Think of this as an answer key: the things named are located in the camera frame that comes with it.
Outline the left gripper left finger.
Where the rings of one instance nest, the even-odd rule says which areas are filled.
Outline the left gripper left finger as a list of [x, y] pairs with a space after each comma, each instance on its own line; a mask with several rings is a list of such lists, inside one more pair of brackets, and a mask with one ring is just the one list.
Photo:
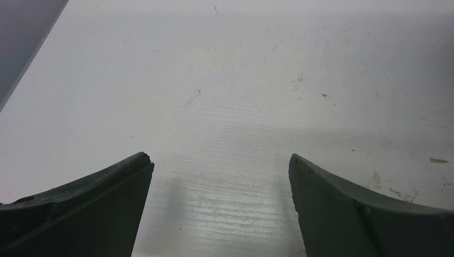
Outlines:
[[143, 152], [1, 205], [1, 256], [131, 256], [154, 164]]

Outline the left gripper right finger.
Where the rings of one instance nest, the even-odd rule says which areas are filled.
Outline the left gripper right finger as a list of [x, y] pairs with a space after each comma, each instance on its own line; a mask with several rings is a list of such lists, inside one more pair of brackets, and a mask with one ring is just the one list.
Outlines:
[[308, 256], [453, 256], [453, 211], [376, 193], [293, 154], [292, 199]]

